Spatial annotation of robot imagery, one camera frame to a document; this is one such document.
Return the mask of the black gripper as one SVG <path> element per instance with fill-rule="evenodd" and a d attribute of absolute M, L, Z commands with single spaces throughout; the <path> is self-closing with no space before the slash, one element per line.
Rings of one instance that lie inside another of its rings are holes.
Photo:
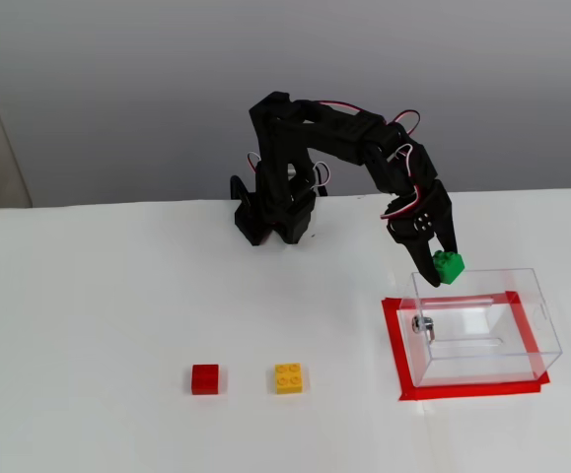
<path fill-rule="evenodd" d="M 394 241 L 408 251 L 418 273 L 433 287 L 441 285 L 429 241 L 436 235 L 446 252 L 458 252 L 452 201 L 425 148 L 418 143 L 400 145 L 388 158 L 390 194 L 387 228 Z M 428 214 L 407 217 L 429 194 Z"/>

